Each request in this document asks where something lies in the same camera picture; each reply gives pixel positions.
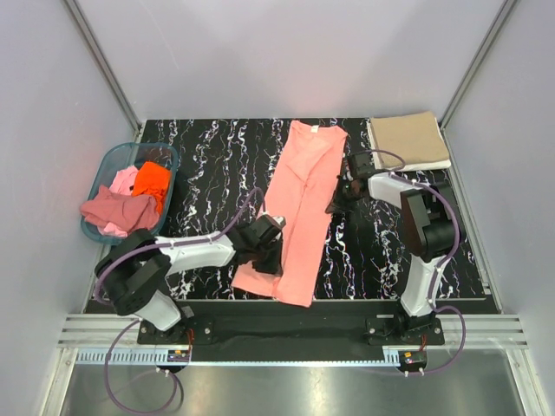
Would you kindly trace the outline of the salmon pink t shirt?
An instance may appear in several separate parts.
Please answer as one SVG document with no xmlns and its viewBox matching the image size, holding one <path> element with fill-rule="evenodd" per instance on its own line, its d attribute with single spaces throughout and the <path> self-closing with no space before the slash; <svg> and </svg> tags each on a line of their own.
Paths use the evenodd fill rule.
<svg viewBox="0 0 555 416">
<path fill-rule="evenodd" d="M 250 264 L 238 267 L 232 287 L 308 308 L 313 299 L 347 133 L 340 127 L 291 122 L 287 141 L 264 200 L 271 215 L 285 218 L 282 276 Z"/>
</svg>

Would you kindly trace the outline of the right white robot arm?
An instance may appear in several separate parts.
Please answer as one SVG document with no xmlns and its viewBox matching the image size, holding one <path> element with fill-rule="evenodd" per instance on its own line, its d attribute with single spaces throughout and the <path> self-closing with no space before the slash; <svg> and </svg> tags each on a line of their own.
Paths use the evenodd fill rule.
<svg viewBox="0 0 555 416">
<path fill-rule="evenodd" d="M 445 183 L 426 185 L 396 172 L 377 169 L 369 151 L 343 158 L 330 214 L 351 211 L 363 198 L 388 203 L 401 211 L 404 246 L 411 263 L 408 280 L 391 318 L 367 321 L 370 345 L 417 345 L 438 339 L 436 303 L 447 264 L 466 236 L 454 194 Z"/>
</svg>

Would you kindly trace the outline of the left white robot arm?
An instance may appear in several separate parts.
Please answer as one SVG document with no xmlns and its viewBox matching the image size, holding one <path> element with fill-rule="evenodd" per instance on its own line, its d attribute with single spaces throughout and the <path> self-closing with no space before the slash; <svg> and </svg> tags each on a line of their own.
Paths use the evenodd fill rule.
<svg viewBox="0 0 555 416">
<path fill-rule="evenodd" d="M 280 276 L 285 225 L 285 218 L 263 213 L 251 223 L 197 237 L 156 237 L 139 229 L 96 265 L 95 293 L 107 296 L 117 315 L 142 320 L 139 343 L 184 343 L 193 338 L 194 318 L 162 291 L 166 277 L 243 264 Z"/>
</svg>

